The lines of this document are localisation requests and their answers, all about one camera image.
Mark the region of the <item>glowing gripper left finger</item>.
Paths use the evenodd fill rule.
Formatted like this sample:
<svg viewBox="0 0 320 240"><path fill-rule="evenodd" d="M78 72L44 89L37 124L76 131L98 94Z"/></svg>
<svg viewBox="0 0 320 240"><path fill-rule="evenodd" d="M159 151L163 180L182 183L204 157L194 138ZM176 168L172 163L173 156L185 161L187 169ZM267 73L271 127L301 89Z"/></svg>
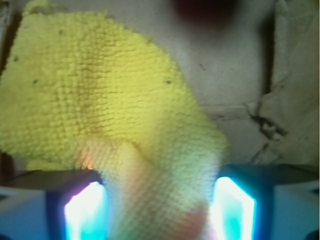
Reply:
<svg viewBox="0 0 320 240"><path fill-rule="evenodd" d="M92 170L34 170L0 182L2 240L106 240L109 194Z"/></svg>

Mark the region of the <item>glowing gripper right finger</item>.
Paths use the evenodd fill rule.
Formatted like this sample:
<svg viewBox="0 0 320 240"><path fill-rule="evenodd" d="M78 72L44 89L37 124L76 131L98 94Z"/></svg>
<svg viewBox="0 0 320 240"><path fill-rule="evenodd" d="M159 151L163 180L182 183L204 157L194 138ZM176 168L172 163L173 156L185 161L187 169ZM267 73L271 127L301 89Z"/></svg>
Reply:
<svg viewBox="0 0 320 240"><path fill-rule="evenodd" d="M320 170L306 164L228 164L212 189L218 240L317 240Z"/></svg>

